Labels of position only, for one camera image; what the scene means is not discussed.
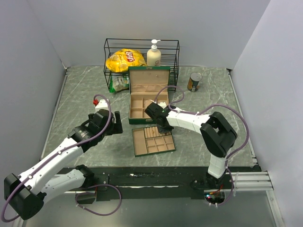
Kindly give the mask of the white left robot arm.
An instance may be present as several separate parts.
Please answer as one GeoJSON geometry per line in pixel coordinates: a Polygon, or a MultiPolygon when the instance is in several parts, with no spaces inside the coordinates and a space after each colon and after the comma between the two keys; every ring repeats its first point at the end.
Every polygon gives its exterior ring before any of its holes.
{"type": "Polygon", "coordinates": [[[101,98],[106,106],[89,114],[88,119],[75,127],[55,150],[28,170],[19,175],[9,174],[5,178],[5,204],[1,212],[3,222],[16,220],[5,218],[8,206],[17,213],[17,218],[28,220],[47,202],[64,192],[94,188],[94,173],[85,165],[77,166],[59,177],[55,175],[73,159],[98,145],[105,136],[123,132],[120,112],[112,112],[110,101],[104,96],[101,98]]]}

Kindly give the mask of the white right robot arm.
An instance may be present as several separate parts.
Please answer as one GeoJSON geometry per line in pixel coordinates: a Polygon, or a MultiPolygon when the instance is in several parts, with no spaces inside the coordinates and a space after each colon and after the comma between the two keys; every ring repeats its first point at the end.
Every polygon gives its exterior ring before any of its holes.
{"type": "Polygon", "coordinates": [[[200,134],[210,152],[210,164],[205,174],[207,184],[214,189],[223,184],[227,153],[234,146],[238,135],[220,112],[191,114],[178,107],[163,108],[154,102],[144,112],[156,122],[159,132],[170,132],[180,127],[200,134]]]}

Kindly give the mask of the green jewelry tray insert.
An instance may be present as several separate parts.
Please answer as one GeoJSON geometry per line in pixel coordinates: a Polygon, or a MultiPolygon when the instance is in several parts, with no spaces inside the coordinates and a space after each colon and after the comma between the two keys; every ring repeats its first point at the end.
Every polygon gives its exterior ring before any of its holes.
{"type": "Polygon", "coordinates": [[[156,126],[132,129],[134,156],[142,157],[175,151],[172,133],[160,135],[156,126]]]}

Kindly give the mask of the green jewelry box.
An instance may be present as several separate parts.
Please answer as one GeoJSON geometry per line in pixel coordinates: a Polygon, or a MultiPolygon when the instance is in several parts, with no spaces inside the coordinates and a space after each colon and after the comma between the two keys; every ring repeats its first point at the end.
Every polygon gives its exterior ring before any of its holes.
{"type": "Polygon", "coordinates": [[[155,124],[144,112],[154,100],[169,103],[168,89],[170,67],[129,67],[130,104],[128,120],[130,124],[155,124]]]}

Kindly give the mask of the green snack bag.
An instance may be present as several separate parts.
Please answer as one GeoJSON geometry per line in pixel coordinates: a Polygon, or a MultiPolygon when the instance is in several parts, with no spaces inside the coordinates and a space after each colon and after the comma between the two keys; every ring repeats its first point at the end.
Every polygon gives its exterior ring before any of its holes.
{"type": "Polygon", "coordinates": [[[129,89],[128,76],[111,76],[110,87],[109,87],[110,93],[116,93],[127,89],[129,89]]]}

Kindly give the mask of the yellow food can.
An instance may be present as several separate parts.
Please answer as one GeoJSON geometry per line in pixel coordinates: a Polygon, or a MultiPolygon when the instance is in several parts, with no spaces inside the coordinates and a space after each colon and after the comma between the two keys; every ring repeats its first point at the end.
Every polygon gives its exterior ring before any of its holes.
{"type": "Polygon", "coordinates": [[[199,72],[191,73],[187,84],[187,89],[196,92],[199,89],[199,82],[202,80],[202,74],[199,72]]]}

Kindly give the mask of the cream lotion pump bottle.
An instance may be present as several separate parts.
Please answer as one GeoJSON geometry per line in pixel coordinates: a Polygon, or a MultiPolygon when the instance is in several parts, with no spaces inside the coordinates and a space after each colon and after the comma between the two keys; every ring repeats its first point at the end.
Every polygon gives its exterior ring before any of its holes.
{"type": "Polygon", "coordinates": [[[161,52],[157,47],[160,40],[152,39],[151,48],[147,52],[147,66],[160,66],[161,52]]]}

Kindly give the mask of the yellow chips bag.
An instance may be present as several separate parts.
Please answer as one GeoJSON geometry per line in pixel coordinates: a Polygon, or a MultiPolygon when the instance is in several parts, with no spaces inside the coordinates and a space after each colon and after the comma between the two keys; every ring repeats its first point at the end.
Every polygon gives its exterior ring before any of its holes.
{"type": "Polygon", "coordinates": [[[139,50],[121,49],[106,60],[106,67],[111,72],[126,72],[129,67],[147,66],[139,50]]]}

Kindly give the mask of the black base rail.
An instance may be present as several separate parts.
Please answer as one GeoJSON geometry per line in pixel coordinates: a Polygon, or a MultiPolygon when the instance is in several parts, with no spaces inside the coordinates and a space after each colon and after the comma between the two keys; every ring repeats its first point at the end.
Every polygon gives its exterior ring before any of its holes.
{"type": "Polygon", "coordinates": [[[231,189],[231,177],[207,181],[206,167],[90,167],[93,185],[113,185],[126,199],[190,198],[203,200],[207,190],[231,189]]]}

